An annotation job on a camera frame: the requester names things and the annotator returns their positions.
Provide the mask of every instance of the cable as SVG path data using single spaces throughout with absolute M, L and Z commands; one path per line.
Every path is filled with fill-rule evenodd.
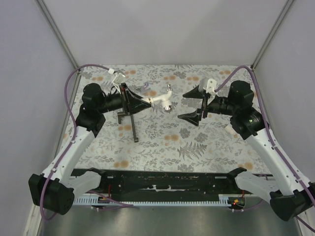
M 126 208 L 126 206 L 118 206 L 118 207 L 112 207 L 112 208 L 96 208 L 96 210 L 97 211 L 108 211 L 108 210 L 118 210 L 118 209 L 122 209 L 122 208 Z
M 260 174 L 259 177 L 261 177 L 261 176 L 266 177 L 266 180 L 268 180 L 268 176 L 267 176 L 267 175 L 265 175 L 265 174 Z M 233 209 L 233 212 L 244 212 L 244 211 L 248 211 L 248 210 L 255 209 L 255 208 L 259 207 L 261 204 L 263 204 L 263 201 L 264 201 L 264 200 L 261 199 L 261 200 L 259 201 L 259 203 L 257 203 L 257 204 L 254 205 L 254 206 L 251 206 L 251 207 L 249 207 L 249 208 L 246 208 L 246 209 L 240 209 L 240 210 L 238 210 L 238 209 Z
M 235 75 L 235 73 L 237 71 L 239 71 L 240 69 L 246 69 L 251 78 L 252 78 L 252 82 L 254 84 L 254 87 L 255 87 L 255 90 L 256 90 L 256 93 L 257 93 L 257 99 L 258 99 L 258 104 L 259 104 L 259 107 L 260 107 L 260 111 L 261 111 L 261 115 L 262 115 L 262 119 L 264 121 L 264 125 L 265 125 L 265 128 L 266 128 L 266 132 L 267 132 L 267 136 L 270 140 L 270 143 L 272 144 L 272 146 L 274 147 L 274 149 L 276 150 L 276 152 L 279 154 L 279 156 L 281 157 L 281 159 L 284 161 L 284 163 L 288 166 L 288 168 L 291 170 L 291 172 L 293 173 L 293 175 L 296 177 L 297 181 L 299 181 L 299 183 L 302 185 L 302 187 L 304 188 L 305 192 L 307 193 L 307 195 L 309 196 L 309 198 L 311 199 L 312 201 L 312 204 L 313 206 L 315 207 L 315 199 L 314 197 L 312 196 L 311 192 L 309 191 L 309 189 L 307 188 L 307 186 L 305 185 L 305 183 L 300 179 L 300 176 L 297 174 L 297 172 L 295 171 L 295 169 L 291 166 L 291 164 L 288 162 L 288 160 L 286 159 L 286 157 L 283 155 L 283 153 L 277 148 L 275 147 L 276 146 L 276 143 L 274 142 L 274 139 L 272 138 L 271 136 L 271 133 L 270 133 L 270 130 L 269 130 L 269 126 L 268 126 L 268 123 L 267 123 L 267 116 L 265 114 L 265 110 L 264 110 L 264 106 L 263 106 L 263 101 L 262 101 L 262 97 L 261 97 L 261 92 L 260 92 L 260 89 L 258 87 L 258 81 L 255 77 L 255 75 L 253 74 L 253 72 L 251 71 L 251 69 L 248 67 L 248 66 L 245 66 L 245 65 L 241 65 L 239 67 L 237 67 L 226 79 L 225 81 L 215 90 L 215 92 L 218 92 L 232 77 L 233 75 Z
M 117 93 L 117 88 L 115 87 L 115 86 L 112 86 L 111 88 L 110 88 L 110 95 L 114 95 L 115 93 Z
M 315 233 L 315 229 L 313 229 L 311 226 L 309 226 L 308 223 L 306 223 L 304 220 L 302 220 L 299 216 L 296 216 L 296 218 L 297 218 L 303 225 L 305 225 L 306 228 L 308 228 L 310 231 L 312 231 L 313 233 Z
M 90 190 L 88 193 L 94 193 L 94 194 L 97 194 L 97 195 L 99 195 L 100 197 L 102 197 L 102 198 L 106 199 L 107 201 L 110 201 L 110 202 L 112 202 L 112 203 L 119 204 L 119 205 L 124 206 L 124 207 L 133 207 L 133 204 L 125 204 L 125 203 L 120 203 L 120 202 L 117 202 L 117 201 L 115 201 L 114 199 L 107 198 L 107 197 L 105 197 L 103 194 L 98 193 L 98 192 L 96 192 L 96 191 L 94 191 L 94 190 Z
M 68 83 L 71 79 L 71 77 L 77 72 L 79 71 L 80 69 L 84 68 L 84 67 L 88 67 L 88 66 L 95 66 L 95 67 L 99 67 L 99 68 L 103 68 L 107 71 L 109 71 L 109 68 L 105 67 L 105 66 L 102 66 L 102 65 L 97 65 L 97 64 L 85 64 L 85 65 L 81 65 L 79 66 L 78 68 L 76 68 L 74 71 L 72 71 L 70 73 L 70 75 L 68 76 L 66 82 L 65 82 L 65 85 L 64 85 L 64 101 L 65 101 L 65 105 L 67 106 L 67 111 L 69 112 L 70 114 L 70 117 L 72 119 L 72 122 L 73 122 L 73 126 L 74 126 L 74 132 L 73 132 L 73 136 L 72 136 L 72 139 L 71 141 L 74 141 L 76 135 L 77 135 L 77 125 L 75 123 L 75 118 L 74 118 L 74 115 L 71 111 L 71 108 L 70 108 L 70 104 L 68 102 L 68 97 L 67 97 L 67 88 L 68 88 Z M 63 153 L 60 155 L 60 157 L 58 158 L 58 160 L 56 161 L 56 163 L 54 164 L 53 168 L 51 169 L 45 183 L 44 183 L 44 186 L 43 186 L 43 189 L 41 191 L 41 194 L 40 194 L 40 201 L 39 201 L 39 210 L 40 210 L 40 214 L 41 214 L 41 217 L 43 218 L 43 220 L 45 221 L 48 221 L 48 220 L 51 220 L 55 217 L 56 213 L 54 213 L 51 217 L 49 218 L 46 218 L 45 216 L 45 212 L 44 212 L 44 196 L 45 196 L 45 192 L 46 192 L 46 188 L 47 188 L 47 185 L 49 183 L 49 180 L 51 179 L 52 175 L 54 174 L 54 171 L 53 169 L 55 169 L 56 167 L 58 167 L 59 163 L 61 162 L 61 160 L 63 159 L 63 157 L 65 156 L 65 154 L 67 153 L 67 151 L 69 150 L 69 148 L 71 147 L 72 145 L 72 142 L 69 142 L 68 146 L 65 148 L 65 150 L 63 151 Z

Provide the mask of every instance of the patterned fabric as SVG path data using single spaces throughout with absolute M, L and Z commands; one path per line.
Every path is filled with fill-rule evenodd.
M 199 84 L 203 78 L 214 78 L 218 85 L 235 66 L 217 65 L 113 65 L 126 73 L 127 86 L 143 97 L 166 93 L 167 84 L 173 88 L 173 111 L 165 113 L 155 104 L 136 115 L 135 126 L 139 142 L 133 141 L 130 117 L 118 125 L 117 111 L 106 113 L 106 122 L 98 137 L 82 155 L 76 168 L 123 169 L 138 171 L 229 172 L 245 167 L 253 173 L 270 173 L 263 161 L 239 135 L 225 131 L 229 117 L 209 114 L 198 127 L 177 118 L 200 107 L 200 99 L 183 98 L 183 93 Z M 82 103 L 83 88 L 98 83 L 110 92 L 113 77 L 103 69 L 88 67 L 81 72 L 81 81 L 73 105 L 75 117 Z M 232 78 L 251 82 L 245 70 Z M 137 87 L 149 82 L 141 92 Z M 219 95 L 227 95 L 229 82 Z M 68 122 L 63 145 L 73 132 Z

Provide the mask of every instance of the white bracket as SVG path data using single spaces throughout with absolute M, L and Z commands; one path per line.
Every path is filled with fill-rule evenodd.
M 77 199 L 91 189 L 99 187 L 100 179 L 98 173 L 87 171 L 75 179 L 70 179 L 66 187 L 73 188 L 74 199 Z
M 249 191 L 269 203 L 271 199 L 270 192 L 276 192 L 279 188 L 274 180 L 263 178 L 245 171 L 238 174 L 235 181 L 240 189 Z

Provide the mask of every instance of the gray wall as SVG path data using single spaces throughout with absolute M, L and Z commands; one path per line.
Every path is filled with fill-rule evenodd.
M 315 181 L 315 1 L 296 1 L 256 75 L 280 144 Z
M 251 64 L 286 0 L 45 0 L 79 64 Z
M 19 236 L 31 208 L 28 179 L 52 158 L 72 67 L 32 0 L 0 7 L 0 231 Z

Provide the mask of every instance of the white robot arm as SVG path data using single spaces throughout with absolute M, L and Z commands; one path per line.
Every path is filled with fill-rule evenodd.
M 118 72 L 116 78 L 119 80 L 123 76 L 122 72 Z M 98 84 L 85 86 L 82 96 L 83 104 L 76 119 L 76 137 L 64 145 L 41 175 L 33 174 L 29 179 L 31 196 L 35 205 L 41 205 L 42 200 L 41 206 L 45 209 L 63 215 L 70 210 L 75 199 L 91 189 L 99 187 L 101 178 L 106 177 L 104 171 L 91 168 L 75 179 L 70 179 L 70 176 L 83 152 L 104 125 L 103 113 L 122 108 L 125 113 L 135 114 L 151 107 L 153 102 L 159 101 L 162 102 L 166 111 L 170 112 L 172 109 L 169 100 L 172 95 L 170 85 L 166 94 L 150 98 L 142 98 L 133 93 L 125 83 L 120 84 L 117 88 L 119 89 L 117 94 L 106 96 Z
M 178 118 L 198 126 L 207 113 L 231 116 L 233 129 L 253 147 L 275 178 L 275 181 L 266 181 L 244 168 L 238 168 L 229 173 L 237 187 L 270 203 L 273 211 L 285 221 L 310 208 L 315 196 L 315 183 L 301 173 L 281 148 L 269 126 L 265 127 L 261 113 L 252 107 L 254 93 L 250 84 L 234 81 L 228 97 L 217 96 L 215 87 L 215 80 L 204 79 L 198 87 L 185 93 L 183 97 L 202 99 L 202 107 Z

